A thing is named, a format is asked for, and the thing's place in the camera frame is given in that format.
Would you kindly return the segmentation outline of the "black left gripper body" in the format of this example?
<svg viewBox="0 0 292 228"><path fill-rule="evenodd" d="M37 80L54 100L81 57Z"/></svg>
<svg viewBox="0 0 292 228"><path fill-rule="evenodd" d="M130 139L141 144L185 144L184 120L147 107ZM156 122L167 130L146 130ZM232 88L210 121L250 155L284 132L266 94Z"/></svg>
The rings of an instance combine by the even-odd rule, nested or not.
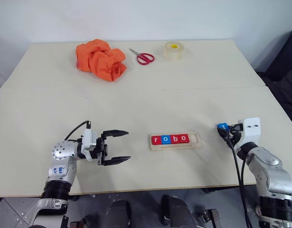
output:
<svg viewBox="0 0 292 228"><path fill-rule="evenodd" d="M108 132L103 132L100 137L96 140L96 155L97 155L97 164L108 166L108 161L105 160L107 156L107 144L105 144L105 140L109 136Z"/></svg>

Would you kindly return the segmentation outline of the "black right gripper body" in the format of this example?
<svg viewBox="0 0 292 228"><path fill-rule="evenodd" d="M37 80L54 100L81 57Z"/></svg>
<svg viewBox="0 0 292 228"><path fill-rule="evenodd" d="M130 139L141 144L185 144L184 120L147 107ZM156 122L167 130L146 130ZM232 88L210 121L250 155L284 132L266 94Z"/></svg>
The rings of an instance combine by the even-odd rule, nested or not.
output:
<svg viewBox="0 0 292 228"><path fill-rule="evenodd" d="M232 143L239 142L242 136L242 131L243 131L243 124L237 123L235 129L230 130L230 136L231 136L230 142Z"/></svg>

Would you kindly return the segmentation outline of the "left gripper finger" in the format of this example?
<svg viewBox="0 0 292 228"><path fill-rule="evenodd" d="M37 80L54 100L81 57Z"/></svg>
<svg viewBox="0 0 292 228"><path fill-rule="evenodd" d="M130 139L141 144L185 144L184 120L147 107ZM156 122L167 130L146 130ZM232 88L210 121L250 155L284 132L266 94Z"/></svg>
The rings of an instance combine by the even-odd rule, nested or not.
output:
<svg viewBox="0 0 292 228"><path fill-rule="evenodd" d="M103 131L102 133L102 138L106 139L107 137L121 137L124 135L129 134L127 131L123 130L108 130L108 131Z"/></svg>
<svg viewBox="0 0 292 228"><path fill-rule="evenodd" d="M120 164L122 162L125 162L129 160L131 156L120 156L120 157L113 157L110 160L103 160L102 165L103 166L110 166L110 165L116 165Z"/></svg>

